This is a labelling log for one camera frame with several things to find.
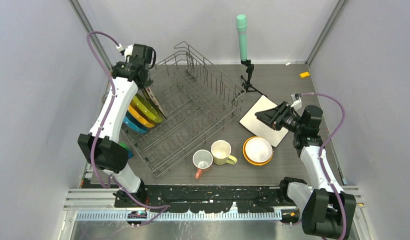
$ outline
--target orange mug handle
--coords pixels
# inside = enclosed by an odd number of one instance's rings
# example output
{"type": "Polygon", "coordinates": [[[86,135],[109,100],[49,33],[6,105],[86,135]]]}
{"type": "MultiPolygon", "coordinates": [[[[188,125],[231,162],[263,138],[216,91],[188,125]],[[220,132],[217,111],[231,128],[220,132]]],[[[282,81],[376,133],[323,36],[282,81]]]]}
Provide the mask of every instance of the orange mug handle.
{"type": "Polygon", "coordinates": [[[202,169],[198,169],[197,172],[196,172],[195,178],[196,178],[196,179],[199,179],[199,178],[202,176],[202,173],[203,173],[203,172],[202,172],[202,169]]]}

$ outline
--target yellow mug handle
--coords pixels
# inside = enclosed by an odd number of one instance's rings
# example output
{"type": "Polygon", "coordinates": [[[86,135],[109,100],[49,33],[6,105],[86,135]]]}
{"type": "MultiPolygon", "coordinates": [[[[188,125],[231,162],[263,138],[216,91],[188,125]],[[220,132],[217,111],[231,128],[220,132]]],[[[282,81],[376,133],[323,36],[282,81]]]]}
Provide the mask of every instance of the yellow mug handle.
{"type": "Polygon", "coordinates": [[[235,156],[229,155],[227,159],[228,164],[236,164],[237,158],[235,156]]]}

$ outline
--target blue plate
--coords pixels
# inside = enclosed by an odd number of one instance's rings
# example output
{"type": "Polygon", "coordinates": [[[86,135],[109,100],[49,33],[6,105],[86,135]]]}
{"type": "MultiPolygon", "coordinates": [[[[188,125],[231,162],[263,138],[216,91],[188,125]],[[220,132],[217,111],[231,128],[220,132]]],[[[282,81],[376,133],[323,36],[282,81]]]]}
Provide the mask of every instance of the blue plate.
{"type": "Polygon", "coordinates": [[[147,127],[139,123],[129,112],[125,114],[123,123],[139,134],[147,132],[147,127]]]}

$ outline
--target yellow plate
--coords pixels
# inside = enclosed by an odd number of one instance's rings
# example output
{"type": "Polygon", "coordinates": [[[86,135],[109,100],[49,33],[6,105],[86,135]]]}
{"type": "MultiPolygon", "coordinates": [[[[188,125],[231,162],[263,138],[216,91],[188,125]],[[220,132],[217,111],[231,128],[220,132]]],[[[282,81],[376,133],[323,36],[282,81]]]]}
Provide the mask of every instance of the yellow plate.
{"type": "Polygon", "coordinates": [[[267,164],[267,163],[269,163],[269,162],[271,161],[273,154],[271,154],[271,157],[270,157],[267,161],[265,161],[265,162],[256,163],[256,162],[250,160],[250,158],[246,155],[246,144],[247,144],[247,142],[248,142],[250,139],[254,139],[254,138],[258,138],[258,137],[257,137],[257,136],[253,136],[253,137],[247,139],[247,140],[245,141],[245,143],[243,144],[243,156],[245,157],[245,159],[246,159],[250,164],[255,165],[255,166],[263,166],[263,165],[265,165],[265,164],[267,164]]]}
{"type": "Polygon", "coordinates": [[[137,120],[139,123],[141,123],[143,126],[147,128],[152,128],[155,126],[155,123],[152,122],[151,120],[148,120],[144,118],[142,115],[140,115],[131,105],[128,106],[128,112],[137,120]]]}
{"type": "Polygon", "coordinates": [[[148,119],[155,123],[162,122],[162,117],[159,115],[158,111],[140,94],[136,94],[133,97],[130,105],[134,108],[138,108],[148,119]]]}

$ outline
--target white cutting board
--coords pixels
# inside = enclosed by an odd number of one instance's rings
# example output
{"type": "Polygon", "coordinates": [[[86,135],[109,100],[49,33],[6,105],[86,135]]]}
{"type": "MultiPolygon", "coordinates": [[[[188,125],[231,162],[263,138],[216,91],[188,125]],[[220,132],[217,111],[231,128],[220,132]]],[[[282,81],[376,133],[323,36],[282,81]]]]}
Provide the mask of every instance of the white cutting board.
{"type": "Polygon", "coordinates": [[[242,119],[240,119],[241,125],[251,131],[254,135],[266,139],[273,147],[277,147],[289,131],[284,127],[280,131],[273,130],[269,126],[259,121],[256,118],[255,113],[272,109],[276,106],[277,105],[275,103],[262,95],[255,105],[249,109],[242,119]]]}

